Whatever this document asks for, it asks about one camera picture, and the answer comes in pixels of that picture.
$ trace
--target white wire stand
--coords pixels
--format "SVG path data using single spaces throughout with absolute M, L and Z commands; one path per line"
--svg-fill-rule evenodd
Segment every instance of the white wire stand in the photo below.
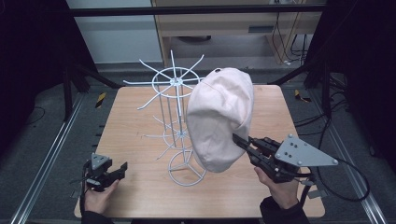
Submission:
M 178 153 L 172 157 L 168 164 L 168 173 L 172 180 L 180 186 L 193 186 L 198 184 L 205 176 L 206 170 L 197 165 L 192 155 L 192 145 L 186 125 L 185 98 L 191 95 L 192 85 L 196 85 L 201 78 L 192 69 L 204 58 L 195 63 L 191 68 L 175 67 L 173 51 L 171 50 L 172 67 L 158 71 L 149 65 L 140 62 L 147 68 L 156 72 L 151 82 L 128 82 L 129 85 L 151 85 L 156 94 L 138 110 L 144 109 L 157 97 L 160 101 L 162 119 L 158 122 L 163 126 L 163 135 L 147 135 L 146 137 L 163 138 L 167 145 L 165 151 L 157 158 L 160 159 L 169 149 L 176 149 Z

